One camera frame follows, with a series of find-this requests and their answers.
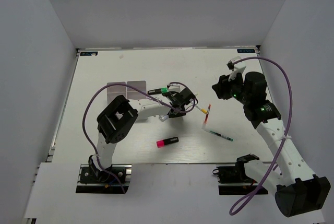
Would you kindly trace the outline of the blue cap glue bottle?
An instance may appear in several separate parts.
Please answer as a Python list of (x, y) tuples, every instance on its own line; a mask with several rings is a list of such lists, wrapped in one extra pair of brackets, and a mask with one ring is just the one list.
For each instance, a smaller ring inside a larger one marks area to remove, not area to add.
[(164, 122), (164, 121), (167, 120), (168, 118), (169, 118), (168, 115), (160, 115), (160, 116), (159, 116), (159, 119), (160, 119), (160, 121), (162, 121), (162, 122)]

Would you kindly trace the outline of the red pen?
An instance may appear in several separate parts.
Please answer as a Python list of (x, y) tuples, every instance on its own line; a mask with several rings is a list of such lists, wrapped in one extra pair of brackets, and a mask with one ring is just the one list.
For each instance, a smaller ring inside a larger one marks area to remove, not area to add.
[(205, 116), (204, 124), (207, 124), (210, 109), (211, 109), (211, 104), (208, 105), (208, 109), (207, 109), (207, 113), (206, 113), (206, 116)]

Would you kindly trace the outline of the white pen orange tip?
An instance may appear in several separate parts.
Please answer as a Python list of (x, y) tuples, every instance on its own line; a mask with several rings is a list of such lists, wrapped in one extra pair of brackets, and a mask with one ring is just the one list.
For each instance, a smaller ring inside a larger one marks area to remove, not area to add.
[(203, 109), (203, 108), (201, 108), (201, 107), (199, 107), (199, 106), (197, 106), (197, 105), (195, 105), (195, 107), (196, 107), (199, 111), (201, 111), (202, 113), (207, 114), (207, 111), (206, 111), (205, 109)]

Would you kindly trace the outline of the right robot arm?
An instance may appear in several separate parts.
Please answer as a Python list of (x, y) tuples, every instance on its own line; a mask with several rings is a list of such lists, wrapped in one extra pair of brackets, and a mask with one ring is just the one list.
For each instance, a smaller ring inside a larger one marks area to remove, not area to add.
[(273, 166), (266, 166), (255, 155), (239, 157), (236, 177), (243, 181), (255, 180), (271, 195), (286, 217), (322, 209), (331, 185), (328, 179), (318, 177), (307, 165), (292, 139), (285, 133), (283, 120), (276, 106), (267, 100), (267, 82), (259, 72), (245, 76), (238, 73), (230, 78), (222, 75), (212, 85), (219, 99), (236, 99), (243, 105), (244, 114), (263, 138), (274, 156)]

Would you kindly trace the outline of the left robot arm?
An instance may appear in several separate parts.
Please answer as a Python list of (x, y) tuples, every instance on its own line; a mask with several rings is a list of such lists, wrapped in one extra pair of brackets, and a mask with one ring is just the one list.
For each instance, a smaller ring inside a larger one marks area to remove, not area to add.
[(189, 88), (181, 91), (162, 89), (155, 97), (142, 94), (144, 98), (139, 100), (116, 96), (97, 117), (99, 138), (93, 145), (94, 154), (89, 157), (88, 164), (92, 175), (100, 182), (110, 177), (115, 147), (136, 122), (153, 116), (183, 117), (191, 110), (186, 107), (194, 108), (198, 102)]

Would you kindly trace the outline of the green highlighter marker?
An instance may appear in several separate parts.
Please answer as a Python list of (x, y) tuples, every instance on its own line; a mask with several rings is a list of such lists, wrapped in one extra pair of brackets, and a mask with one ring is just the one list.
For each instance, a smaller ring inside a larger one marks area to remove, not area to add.
[(147, 94), (150, 95), (150, 96), (153, 96), (153, 95), (159, 95), (159, 94), (163, 94), (163, 93), (167, 93), (167, 92), (168, 92), (168, 88), (164, 87), (164, 88), (148, 90)]

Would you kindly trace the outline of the pink highlighter marker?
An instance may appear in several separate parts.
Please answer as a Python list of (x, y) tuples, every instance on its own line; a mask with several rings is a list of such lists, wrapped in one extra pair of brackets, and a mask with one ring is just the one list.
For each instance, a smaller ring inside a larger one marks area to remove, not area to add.
[(171, 144), (174, 144), (174, 143), (178, 143), (178, 142), (179, 142), (178, 137), (172, 137), (172, 138), (159, 140), (159, 141), (156, 142), (156, 144), (157, 144), (158, 148), (161, 148), (161, 147), (171, 145)]

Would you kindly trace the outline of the right blue table label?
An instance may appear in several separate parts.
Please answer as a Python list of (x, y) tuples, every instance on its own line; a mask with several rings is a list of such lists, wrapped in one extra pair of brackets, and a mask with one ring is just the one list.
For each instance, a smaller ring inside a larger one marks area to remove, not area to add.
[(256, 53), (254, 49), (237, 49), (237, 52), (242, 54)]

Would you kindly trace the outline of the blue table label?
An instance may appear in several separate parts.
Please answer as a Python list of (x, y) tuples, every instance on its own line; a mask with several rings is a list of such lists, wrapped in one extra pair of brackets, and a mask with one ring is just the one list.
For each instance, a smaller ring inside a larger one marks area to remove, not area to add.
[(80, 56), (97, 56), (98, 51), (80, 52)]
[(256, 53), (254, 49), (237, 49), (237, 52), (242, 54)]

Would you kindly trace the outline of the green ink pen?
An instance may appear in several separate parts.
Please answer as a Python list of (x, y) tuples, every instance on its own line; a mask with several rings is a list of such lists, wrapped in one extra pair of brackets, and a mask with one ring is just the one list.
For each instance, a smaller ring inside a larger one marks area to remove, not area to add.
[(213, 130), (207, 128), (207, 122), (203, 122), (203, 124), (202, 124), (202, 129), (203, 129), (205, 132), (207, 132), (207, 133), (210, 133), (210, 134), (212, 134), (212, 135), (218, 136), (218, 137), (223, 138), (223, 139), (225, 139), (225, 140), (228, 140), (228, 141), (230, 141), (230, 142), (233, 141), (233, 138), (231, 138), (231, 137), (227, 137), (227, 136), (225, 136), (225, 135), (223, 135), (223, 134), (221, 134), (221, 133), (218, 133), (218, 132), (216, 132), (216, 131), (213, 131)]

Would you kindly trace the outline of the left blue table label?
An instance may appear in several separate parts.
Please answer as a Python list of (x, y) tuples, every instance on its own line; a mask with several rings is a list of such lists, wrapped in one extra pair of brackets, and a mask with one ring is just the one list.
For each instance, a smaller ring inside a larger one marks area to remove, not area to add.
[(98, 51), (80, 52), (80, 56), (97, 56)]

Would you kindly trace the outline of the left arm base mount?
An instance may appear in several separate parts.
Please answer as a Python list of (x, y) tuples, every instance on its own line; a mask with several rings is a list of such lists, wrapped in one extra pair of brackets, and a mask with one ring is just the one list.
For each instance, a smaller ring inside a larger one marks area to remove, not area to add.
[[(125, 193), (130, 185), (130, 177), (132, 173), (132, 166), (127, 164), (113, 165), (112, 172), (118, 176), (121, 181)], [(76, 185), (77, 194), (124, 194), (117, 179), (104, 173), (102, 179), (99, 181), (96, 175), (90, 171), (88, 164), (82, 164), (79, 170), (79, 176)]]

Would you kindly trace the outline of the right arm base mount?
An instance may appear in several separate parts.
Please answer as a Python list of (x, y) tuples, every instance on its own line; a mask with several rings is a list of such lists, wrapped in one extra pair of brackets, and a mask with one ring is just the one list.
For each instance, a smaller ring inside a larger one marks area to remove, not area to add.
[(218, 190), (221, 196), (247, 195), (255, 190), (257, 181), (245, 174), (244, 164), (259, 160), (256, 155), (245, 155), (237, 158), (232, 166), (218, 166), (212, 174), (218, 178)]

